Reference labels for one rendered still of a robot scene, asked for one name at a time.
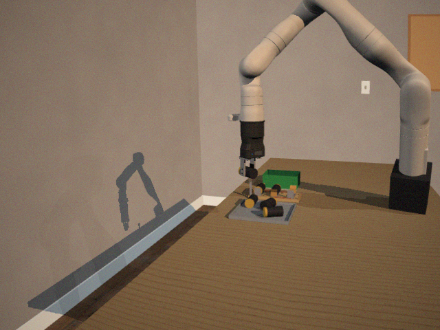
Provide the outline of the black cylinder with yellow end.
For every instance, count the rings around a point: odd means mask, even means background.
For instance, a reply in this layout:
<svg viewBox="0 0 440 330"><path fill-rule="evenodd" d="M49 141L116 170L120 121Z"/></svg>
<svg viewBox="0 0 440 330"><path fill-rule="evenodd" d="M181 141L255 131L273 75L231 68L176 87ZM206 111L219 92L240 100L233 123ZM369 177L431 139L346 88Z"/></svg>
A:
<svg viewBox="0 0 440 330"><path fill-rule="evenodd" d="M261 188L261 193L265 190L265 184L259 183L255 188Z"/></svg>
<svg viewBox="0 0 440 330"><path fill-rule="evenodd" d="M277 195L281 191L281 186L279 184L274 184L271 188L272 190L277 190Z"/></svg>
<svg viewBox="0 0 440 330"><path fill-rule="evenodd" d="M282 206L263 207L264 217L280 217L283 216Z"/></svg>
<svg viewBox="0 0 440 330"><path fill-rule="evenodd" d="M245 206L247 208L252 208L257 201L258 197L255 194L252 194L245 200Z"/></svg>
<svg viewBox="0 0 440 330"><path fill-rule="evenodd" d="M239 174L241 174L240 172L240 167L239 167ZM251 168L246 166L246 177L249 177L251 179L255 179L258 175L258 171L255 168Z"/></svg>
<svg viewBox="0 0 440 330"><path fill-rule="evenodd" d="M265 201L262 201L260 203L260 208L261 208L261 210L263 210L263 207L276 206L276 204L277 204L276 198L270 197L269 199L266 199Z"/></svg>

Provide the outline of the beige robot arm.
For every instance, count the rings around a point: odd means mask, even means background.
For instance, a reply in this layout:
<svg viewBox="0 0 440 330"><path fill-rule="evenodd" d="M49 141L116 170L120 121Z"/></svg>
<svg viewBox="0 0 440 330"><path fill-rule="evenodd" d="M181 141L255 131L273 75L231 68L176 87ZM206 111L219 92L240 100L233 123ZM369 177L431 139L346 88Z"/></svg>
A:
<svg viewBox="0 0 440 330"><path fill-rule="evenodd" d="M304 27L324 12L335 19L358 53L400 87L399 171L407 176L426 175L430 81L347 0L302 0L273 27L239 63L241 105L263 105L260 75Z"/></svg>

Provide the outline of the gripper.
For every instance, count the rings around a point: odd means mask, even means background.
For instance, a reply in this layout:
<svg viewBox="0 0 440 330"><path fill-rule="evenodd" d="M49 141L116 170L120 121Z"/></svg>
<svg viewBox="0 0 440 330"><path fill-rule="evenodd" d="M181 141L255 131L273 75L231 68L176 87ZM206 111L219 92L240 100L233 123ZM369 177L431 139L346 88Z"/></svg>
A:
<svg viewBox="0 0 440 330"><path fill-rule="evenodd" d="M263 105L241 105L240 115L228 115L228 121L240 120L241 148L240 172L246 176L245 161L250 160L250 167L256 168L256 159L265 156L264 137L264 109Z"/></svg>

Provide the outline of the green open-top box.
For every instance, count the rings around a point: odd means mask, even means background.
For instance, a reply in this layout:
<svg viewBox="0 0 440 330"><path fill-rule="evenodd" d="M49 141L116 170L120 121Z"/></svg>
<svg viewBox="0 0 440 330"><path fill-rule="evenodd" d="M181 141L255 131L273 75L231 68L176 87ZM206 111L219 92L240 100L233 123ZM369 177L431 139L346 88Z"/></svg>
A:
<svg viewBox="0 0 440 330"><path fill-rule="evenodd" d="M267 169L263 173L263 183L265 183L266 188L272 188L274 184L279 184L281 190L290 190L290 185L296 186L296 190L298 190L300 171Z"/></svg>

